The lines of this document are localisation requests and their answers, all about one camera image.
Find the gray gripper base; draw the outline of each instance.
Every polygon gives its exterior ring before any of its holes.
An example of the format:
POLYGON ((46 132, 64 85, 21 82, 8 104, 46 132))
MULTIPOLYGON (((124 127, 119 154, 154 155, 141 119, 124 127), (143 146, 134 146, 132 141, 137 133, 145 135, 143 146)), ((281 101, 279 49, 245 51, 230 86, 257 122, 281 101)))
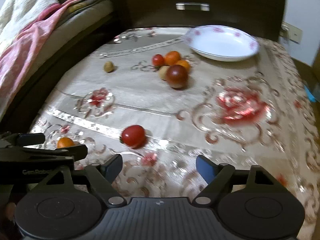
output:
POLYGON ((95 228, 73 239, 241 240, 223 228, 210 209, 196 208, 187 198, 132 198, 125 207, 109 209, 95 228))

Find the wall socket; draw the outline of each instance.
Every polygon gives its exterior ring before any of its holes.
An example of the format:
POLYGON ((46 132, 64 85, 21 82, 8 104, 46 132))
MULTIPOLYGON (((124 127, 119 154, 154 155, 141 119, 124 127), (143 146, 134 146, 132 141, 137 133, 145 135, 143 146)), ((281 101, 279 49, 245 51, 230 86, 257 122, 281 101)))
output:
POLYGON ((286 36, 286 33, 284 32, 284 30, 288 30, 288 34, 289 34, 289 39, 291 41, 294 41, 296 43, 300 43, 302 40, 302 30, 300 30, 299 28, 286 23, 286 22, 282 22, 282 30, 280 31, 280 36, 284 37, 286 36))

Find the plate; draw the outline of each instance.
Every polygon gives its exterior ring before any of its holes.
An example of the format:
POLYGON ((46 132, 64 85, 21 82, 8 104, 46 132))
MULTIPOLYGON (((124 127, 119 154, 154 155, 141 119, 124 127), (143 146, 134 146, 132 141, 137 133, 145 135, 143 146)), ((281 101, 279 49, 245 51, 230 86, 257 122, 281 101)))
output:
POLYGON ((254 37, 221 25, 193 28, 184 35, 184 41, 201 56, 219 61, 240 61, 259 51, 259 43, 254 37))

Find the floral tablecloth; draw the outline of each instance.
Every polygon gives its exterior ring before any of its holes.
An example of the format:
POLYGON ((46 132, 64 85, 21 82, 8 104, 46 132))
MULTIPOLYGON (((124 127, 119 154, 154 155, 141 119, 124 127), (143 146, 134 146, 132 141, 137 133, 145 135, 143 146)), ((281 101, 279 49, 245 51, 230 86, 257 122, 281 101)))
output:
POLYGON ((89 154, 76 169, 121 153, 113 186, 125 197, 193 199, 206 186, 195 169, 199 154, 237 169, 259 164, 304 205, 298 238, 310 239, 319 208, 318 133, 292 60, 281 45, 260 38, 260 52, 248 60, 210 60, 183 42, 188 30, 128 30, 84 58, 40 110, 31 132, 43 132, 46 142, 36 147, 54 149, 63 136, 86 144, 89 154), (170 88, 151 65, 154 54, 171 50, 192 66, 184 90, 170 88), (104 72, 106 61, 116 70, 104 72), (148 134, 138 150, 119 141, 133 124, 148 134))

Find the drawer handle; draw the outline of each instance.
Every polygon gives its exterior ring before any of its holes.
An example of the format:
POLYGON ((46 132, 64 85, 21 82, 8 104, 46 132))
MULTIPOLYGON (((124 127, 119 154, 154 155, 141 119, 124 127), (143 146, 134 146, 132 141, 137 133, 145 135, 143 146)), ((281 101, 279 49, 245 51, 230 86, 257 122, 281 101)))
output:
POLYGON ((210 5, 207 3, 176 3, 177 10, 196 10, 196 11, 210 11, 210 5))

